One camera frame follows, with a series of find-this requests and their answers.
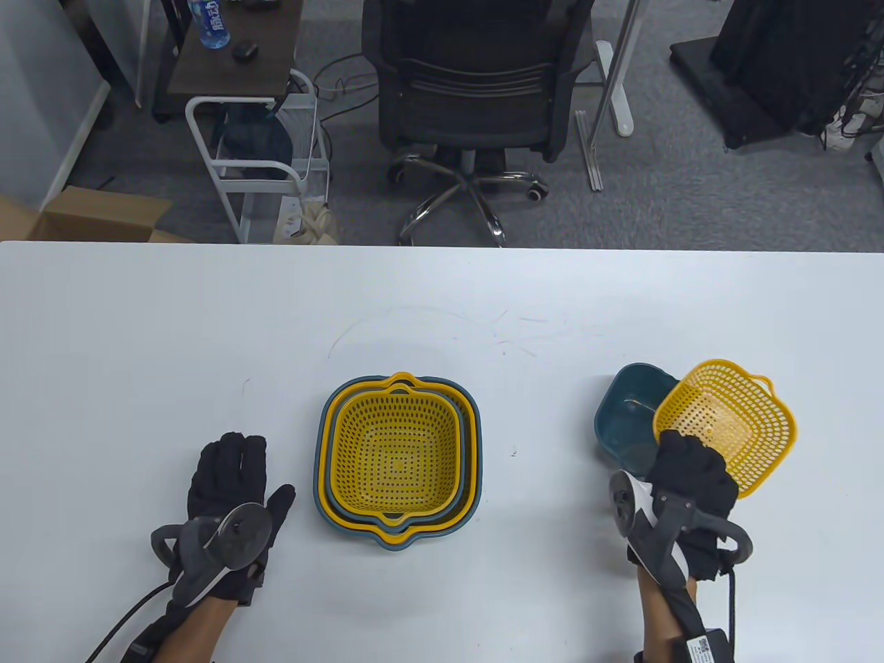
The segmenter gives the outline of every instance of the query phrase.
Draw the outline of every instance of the office chair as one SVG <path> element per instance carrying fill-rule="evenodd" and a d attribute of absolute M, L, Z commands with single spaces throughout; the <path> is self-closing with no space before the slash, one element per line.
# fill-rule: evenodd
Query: office chair
<path fill-rule="evenodd" d="M 519 184 L 540 201 L 549 186 L 507 171 L 504 150 L 530 148 L 551 163 L 565 147 L 571 93 L 595 59 L 593 0 L 365 0 L 362 54 L 377 70 L 381 142 L 406 165 L 453 182 L 423 201 L 399 234 L 411 233 L 460 191 L 469 192 L 498 246 L 503 226 L 483 187 Z M 434 157 L 416 144 L 436 146 Z"/>

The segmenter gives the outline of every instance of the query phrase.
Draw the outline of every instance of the yellow plastic colander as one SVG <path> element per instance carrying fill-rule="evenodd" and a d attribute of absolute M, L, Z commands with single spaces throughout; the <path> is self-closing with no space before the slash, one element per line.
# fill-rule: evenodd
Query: yellow plastic colander
<path fill-rule="evenodd" d="M 454 404 L 436 393 L 402 383 L 359 392 L 331 432 L 331 492 L 388 525 L 443 512 L 463 481 L 463 434 Z"/>
<path fill-rule="evenodd" d="M 713 359 L 692 370 L 654 415 L 654 435 L 668 430 L 695 435 L 720 453 L 747 497 L 791 451 L 798 428 L 764 376 Z"/>
<path fill-rule="evenodd" d="M 348 520 L 338 513 L 337 509 L 329 501 L 328 496 L 325 494 L 325 481 L 322 479 L 322 477 L 326 472 L 326 465 L 329 461 L 328 444 L 323 442 L 319 446 L 319 449 L 316 453 L 317 479 L 315 486 L 315 498 L 320 512 L 335 527 L 338 527 L 342 530 L 349 530 L 359 534 L 371 536 L 388 550 L 404 550 L 418 538 L 441 536 L 447 531 L 456 530 L 458 527 L 460 527 L 465 521 L 469 519 L 476 508 L 476 503 L 479 499 L 482 479 L 480 469 L 481 431 L 479 429 L 478 412 L 473 409 L 470 401 L 461 392 L 459 392 L 457 389 L 454 389 L 452 386 L 437 382 L 423 382 L 409 373 L 396 373 L 393 376 L 390 376 L 386 379 L 379 379 L 378 381 L 368 380 L 365 382 L 357 382 L 355 384 L 348 385 L 346 388 L 340 390 L 340 392 L 334 397 L 334 399 L 332 399 L 331 403 L 328 404 L 328 412 L 330 413 L 330 415 L 325 417 L 324 425 L 319 431 L 320 440 L 327 440 L 328 437 L 332 434 L 333 414 L 338 410 L 339 407 L 341 407 L 341 405 L 343 405 L 344 402 L 347 401 L 347 399 L 349 399 L 355 393 L 364 391 L 366 389 L 385 389 L 390 385 L 402 382 L 408 382 L 409 385 L 413 385 L 414 387 L 417 387 L 421 390 L 432 389 L 437 392 L 443 393 L 457 404 L 458 409 L 465 417 L 464 420 L 467 423 L 467 430 L 469 434 L 469 444 L 468 450 L 466 452 L 468 455 L 468 469 L 467 476 L 465 478 L 467 484 L 464 487 L 465 490 L 463 496 L 454 506 L 453 511 L 450 512 L 450 515 L 441 519 L 439 522 L 411 525 L 408 527 L 407 530 L 399 534 L 392 534 L 390 532 L 384 531 L 376 524 Z"/>

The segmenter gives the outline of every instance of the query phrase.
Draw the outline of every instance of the cardboard box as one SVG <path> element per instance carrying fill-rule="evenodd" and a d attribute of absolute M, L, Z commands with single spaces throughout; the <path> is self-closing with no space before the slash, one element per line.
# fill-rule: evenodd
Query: cardboard box
<path fill-rule="evenodd" d="M 171 202 L 68 187 L 42 212 L 0 195 L 0 241 L 189 242 L 157 230 Z"/>

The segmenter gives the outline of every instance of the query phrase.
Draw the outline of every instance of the gloved hand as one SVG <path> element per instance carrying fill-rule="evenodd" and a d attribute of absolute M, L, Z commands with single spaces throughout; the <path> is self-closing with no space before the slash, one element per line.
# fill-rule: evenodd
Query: gloved hand
<path fill-rule="evenodd" d="M 226 433 L 206 445 L 196 466 L 194 478 L 187 493 L 187 518 L 201 515 L 224 517 L 235 507 L 246 502 L 264 503 L 267 487 L 267 440 L 257 435 L 243 437 L 242 433 Z M 236 600 L 241 606 L 251 603 L 255 588 L 263 583 L 267 566 L 267 552 L 272 548 L 279 528 L 286 520 L 294 502 L 294 487 L 281 485 L 267 499 L 273 530 L 264 552 L 255 563 L 225 575 L 209 592 L 209 596 Z M 169 579 L 180 574 L 173 566 Z"/>
<path fill-rule="evenodd" d="M 645 478 L 653 484 L 652 495 L 660 490 L 690 498 L 701 511 L 727 518 L 734 507 L 739 488 L 728 474 L 724 458 L 698 438 L 683 437 L 678 431 L 660 433 L 657 460 Z M 690 576 L 714 580 L 720 571 L 718 538 L 707 530 L 693 530 L 678 537 Z M 639 564 L 631 549 L 627 557 Z"/>

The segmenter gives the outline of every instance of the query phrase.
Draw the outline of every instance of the carpet floor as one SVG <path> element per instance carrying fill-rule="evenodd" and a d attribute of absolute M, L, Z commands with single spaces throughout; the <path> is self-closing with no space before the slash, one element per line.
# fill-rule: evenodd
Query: carpet floor
<path fill-rule="evenodd" d="M 359 3 L 308 5 L 297 66 L 315 74 L 329 60 L 359 49 Z M 597 39 L 615 42 L 622 0 L 599 0 Z M 591 192 L 572 119 L 568 145 L 554 164 L 526 150 L 508 154 L 511 169 L 538 172 L 552 191 L 545 201 L 524 192 L 490 195 L 512 247 L 656 248 L 767 251 L 884 251 L 884 196 L 878 173 L 863 154 L 868 136 L 847 152 L 823 151 L 815 138 L 792 135 L 737 151 L 725 150 L 719 129 L 668 62 L 674 42 L 716 34 L 729 3 L 658 0 L 652 3 L 626 79 L 635 119 L 629 138 L 607 121 L 598 141 L 605 183 Z M 164 18 L 152 12 L 148 80 L 153 80 Z M 323 76 L 370 71 L 356 59 Z M 96 130 L 70 178 L 72 184 L 164 197 L 174 208 L 161 223 L 169 232 L 204 242 L 234 235 L 183 118 L 159 125 L 137 110 L 131 91 L 113 81 L 113 122 Z M 353 92 L 324 103 L 328 115 L 370 98 Z M 574 108 L 592 116 L 598 88 L 580 88 Z M 385 179 L 389 154 L 377 136 L 377 104 L 330 120 L 334 146 L 330 205 L 348 244 L 393 244 L 408 212 L 438 186 L 409 172 L 402 186 Z M 469 200 L 455 198 L 415 231 L 415 243 L 489 246 Z"/>

